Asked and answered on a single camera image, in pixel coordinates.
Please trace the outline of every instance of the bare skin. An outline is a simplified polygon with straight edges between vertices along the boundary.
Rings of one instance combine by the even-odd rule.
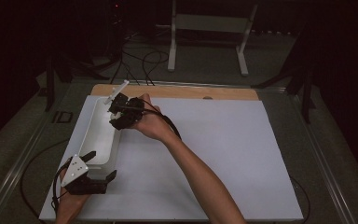
[[[148,94],[142,95],[140,99],[150,104],[145,104],[146,109],[160,112],[158,106],[151,106]],[[185,174],[188,184],[211,223],[246,223],[240,209],[219,177],[176,136],[171,127],[161,117],[145,112],[143,118],[136,122],[132,128],[149,138],[160,141],[170,151]],[[89,195],[72,196],[77,195],[67,193],[62,197],[61,202],[64,201],[64,203],[60,204],[56,223],[70,223],[81,211],[84,202],[89,197]]]

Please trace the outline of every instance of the gray carpet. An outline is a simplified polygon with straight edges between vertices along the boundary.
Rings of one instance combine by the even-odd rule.
[[[168,52],[164,38],[157,43],[148,44],[139,43],[140,40],[143,39],[129,42],[124,50],[141,59],[153,51],[149,47]],[[175,82],[246,88],[277,75],[294,41],[291,36],[251,35],[245,50],[250,75],[242,77],[232,44],[219,48],[195,47],[183,40],[182,45],[179,42],[178,46],[176,70],[173,73],[168,72],[167,64],[160,63],[150,73],[150,77],[157,84]],[[160,60],[157,53],[146,59],[154,62]],[[128,69],[123,66],[120,68],[115,83],[121,83],[121,79],[127,77],[134,83],[134,76],[139,81],[143,80],[141,83],[145,84],[142,61],[129,55],[125,55],[123,61],[128,65]],[[145,65],[146,71],[153,67],[151,63]],[[117,67],[116,64],[102,74],[111,77]],[[289,175],[304,188],[310,198],[310,217],[306,223],[358,223],[358,166],[345,139],[326,109],[317,88],[313,88],[312,92],[315,108],[310,111],[311,125],[305,124],[298,114],[297,97],[281,92],[287,81],[286,79],[275,83],[273,88],[259,91],[258,94],[267,109]],[[10,169],[16,162],[21,161],[19,157],[24,149],[30,149],[28,158],[32,158],[44,149],[61,142],[40,154],[28,167],[24,176],[25,195],[37,213],[46,199],[49,185],[65,151],[65,139],[71,136],[84,100],[96,83],[103,82],[77,76],[69,85],[58,83],[58,95],[62,98],[58,97],[51,113],[44,112],[46,99],[35,96],[0,132],[0,187],[6,175],[10,174]],[[74,118],[69,123],[52,123],[56,111],[72,112]],[[40,133],[41,137],[34,136],[35,133]],[[328,168],[337,182],[334,186],[339,186],[354,221],[345,221],[345,217],[342,217],[339,211],[331,185],[324,174],[325,167],[323,168],[320,158],[318,159],[320,154],[315,153],[315,140],[316,147],[323,152]],[[13,179],[14,188],[7,192],[6,197],[0,198],[0,223],[38,223],[21,198],[20,180]],[[298,183],[294,182],[294,188],[302,212],[306,216],[309,212],[307,196]]]

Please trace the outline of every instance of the person's left hand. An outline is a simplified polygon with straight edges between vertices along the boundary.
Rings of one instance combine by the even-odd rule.
[[[60,172],[60,180],[63,180],[66,169]],[[60,206],[58,208],[56,224],[58,223],[71,223],[77,215],[80,213],[83,205],[86,203],[90,194],[85,195],[72,195],[66,191],[65,188],[61,187],[60,190]]]

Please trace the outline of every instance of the person's right hand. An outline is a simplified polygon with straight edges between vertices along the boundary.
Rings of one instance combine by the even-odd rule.
[[[145,109],[153,111],[157,110],[156,112],[159,113],[161,112],[157,105],[152,106],[149,94],[145,93],[140,96],[139,99],[145,101]],[[172,134],[175,135],[170,125],[168,125],[168,123],[165,122],[162,117],[147,111],[144,112],[144,115],[141,120],[137,121],[132,125],[132,128],[138,130],[147,137],[159,141],[164,141],[164,139],[171,136]]]

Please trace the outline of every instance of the human hand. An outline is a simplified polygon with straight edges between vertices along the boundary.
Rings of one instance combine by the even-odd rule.
[[[152,105],[149,94],[145,93],[138,97],[145,102],[145,109],[161,113],[157,105]],[[174,135],[170,125],[159,115],[145,111],[141,120],[132,125],[133,129],[138,130],[145,136],[164,141],[167,137]]]
[[[66,169],[63,169],[60,172],[60,180],[63,180],[65,176]],[[58,207],[56,224],[67,224],[71,223],[77,215],[80,213],[83,205],[86,203],[89,198],[89,194],[84,195],[72,195],[66,191],[65,188],[61,187],[60,190],[60,206]]]

